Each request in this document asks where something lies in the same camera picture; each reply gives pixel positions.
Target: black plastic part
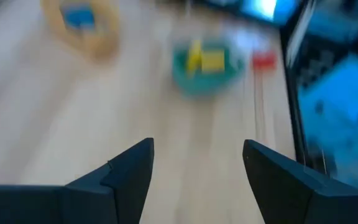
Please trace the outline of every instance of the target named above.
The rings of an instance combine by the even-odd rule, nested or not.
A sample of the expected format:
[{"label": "black plastic part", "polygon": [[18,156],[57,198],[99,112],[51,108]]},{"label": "black plastic part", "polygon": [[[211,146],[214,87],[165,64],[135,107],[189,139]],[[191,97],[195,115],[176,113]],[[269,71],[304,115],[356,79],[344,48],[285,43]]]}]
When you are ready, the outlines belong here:
[{"label": "black plastic part", "polygon": [[147,138],[66,186],[0,185],[0,223],[139,223],[153,161]]},{"label": "black plastic part", "polygon": [[252,140],[242,157],[266,224],[358,224],[358,189]]}]

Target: light wooden surface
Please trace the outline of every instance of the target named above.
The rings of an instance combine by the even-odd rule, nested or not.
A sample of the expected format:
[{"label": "light wooden surface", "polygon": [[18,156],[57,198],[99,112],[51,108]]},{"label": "light wooden surface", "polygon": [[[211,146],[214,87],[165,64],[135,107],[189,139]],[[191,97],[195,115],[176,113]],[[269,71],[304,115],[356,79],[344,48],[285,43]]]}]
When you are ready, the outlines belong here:
[{"label": "light wooden surface", "polygon": [[[118,5],[120,49],[101,64],[56,39],[37,1],[0,6],[0,184],[66,184],[154,137],[141,223],[263,223],[243,142],[258,128],[259,141],[295,157],[277,31],[202,9]],[[172,82],[172,42],[220,32],[238,43],[244,59],[254,48],[278,51],[277,71],[258,84],[258,121],[250,70],[199,100],[183,97]]]}]

